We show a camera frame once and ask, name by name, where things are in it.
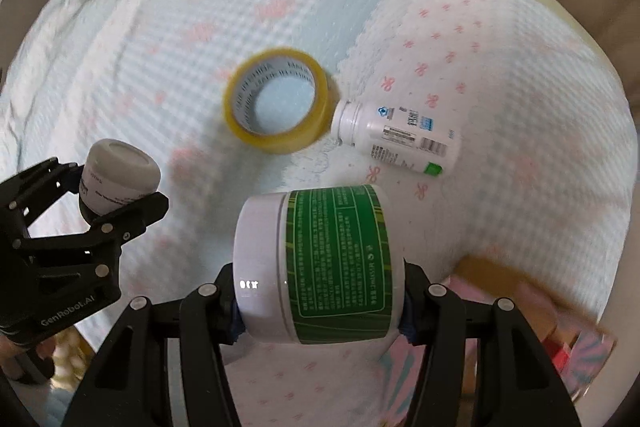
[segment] bed sheet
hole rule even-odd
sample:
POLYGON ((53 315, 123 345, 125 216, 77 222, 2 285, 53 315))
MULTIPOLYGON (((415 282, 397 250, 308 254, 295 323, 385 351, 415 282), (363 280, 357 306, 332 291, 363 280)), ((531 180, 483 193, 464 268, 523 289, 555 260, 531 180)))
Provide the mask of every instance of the bed sheet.
MULTIPOLYGON (((160 302, 231 261, 252 194, 372 182, 406 228, 405 258, 432 280, 465 253, 497 258, 602 313, 628 227, 636 133, 599 50, 535 0, 51 0, 0 97, 4 178, 48 156, 82 161, 97 139, 161 166, 167 217, 127 245, 122 300, 81 323, 98 346, 135 295, 160 302), (323 137, 269 156, 225 126, 233 69, 273 46, 313 55, 344 98, 446 102, 462 131, 450 176, 379 164, 323 137)), ((33 232, 79 232, 65 198, 33 232)), ((388 346, 226 350, 244 425, 373 425, 388 346), (332 413, 327 413, 331 404, 332 413)))

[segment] green label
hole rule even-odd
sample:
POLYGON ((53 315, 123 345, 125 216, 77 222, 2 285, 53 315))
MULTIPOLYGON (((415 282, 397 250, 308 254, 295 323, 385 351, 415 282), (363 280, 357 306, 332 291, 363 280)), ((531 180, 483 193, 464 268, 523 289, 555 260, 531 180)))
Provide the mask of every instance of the green label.
POLYGON ((385 218, 370 185, 294 190, 286 251, 291 312, 301 343, 386 335, 391 261, 385 218))

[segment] blue logo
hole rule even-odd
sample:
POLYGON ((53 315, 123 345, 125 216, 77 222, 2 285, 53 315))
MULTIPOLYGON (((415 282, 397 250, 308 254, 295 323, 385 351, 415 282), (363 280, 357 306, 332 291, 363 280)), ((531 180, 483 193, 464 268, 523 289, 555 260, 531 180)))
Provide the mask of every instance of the blue logo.
POLYGON ((433 119, 423 116, 420 118, 420 129, 430 131, 433 129, 433 119))

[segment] red object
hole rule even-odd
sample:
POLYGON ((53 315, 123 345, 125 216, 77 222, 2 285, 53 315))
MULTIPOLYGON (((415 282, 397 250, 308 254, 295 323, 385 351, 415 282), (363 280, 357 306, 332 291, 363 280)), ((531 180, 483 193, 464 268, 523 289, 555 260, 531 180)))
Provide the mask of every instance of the red object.
POLYGON ((542 346, 545 348, 546 353, 551 358, 556 371, 560 373, 569 362, 569 355, 571 354, 571 348, 567 344, 558 344, 550 338, 546 338, 542 341, 542 346))

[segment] white plastic bottle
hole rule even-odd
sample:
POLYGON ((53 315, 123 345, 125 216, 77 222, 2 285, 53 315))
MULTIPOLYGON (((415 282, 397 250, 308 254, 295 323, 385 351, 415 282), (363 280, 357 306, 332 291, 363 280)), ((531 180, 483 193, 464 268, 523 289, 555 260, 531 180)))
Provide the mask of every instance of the white plastic bottle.
POLYGON ((234 287, 263 342, 333 344, 398 336, 402 230, 379 187, 249 198, 234 242, 234 287))
POLYGON ((340 100, 331 134, 374 160, 432 176, 450 171, 460 153, 457 131, 441 117, 409 105, 340 100))
POLYGON ((159 184, 160 168, 151 156, 128 143, 103 139, 87 155, 80 199, 94 214, 103 216, 152 194, 159 184))

